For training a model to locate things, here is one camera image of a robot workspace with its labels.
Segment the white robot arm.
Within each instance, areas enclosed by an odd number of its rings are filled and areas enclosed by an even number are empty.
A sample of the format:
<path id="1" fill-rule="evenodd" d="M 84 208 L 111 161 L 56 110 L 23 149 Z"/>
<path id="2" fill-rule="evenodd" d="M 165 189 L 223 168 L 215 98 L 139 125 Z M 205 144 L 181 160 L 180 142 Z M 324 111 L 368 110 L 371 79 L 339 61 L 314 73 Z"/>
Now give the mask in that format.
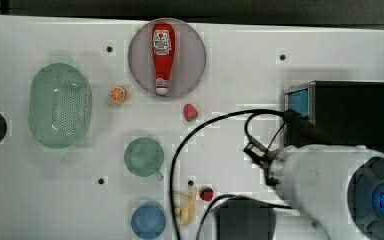
<path id="1" fill-rule="evenodd" d="M 340 145 L 244 152 L 284 204 L 226 200 L 213 211 L 216 240 L 384 240 L 384 153 Z"/>

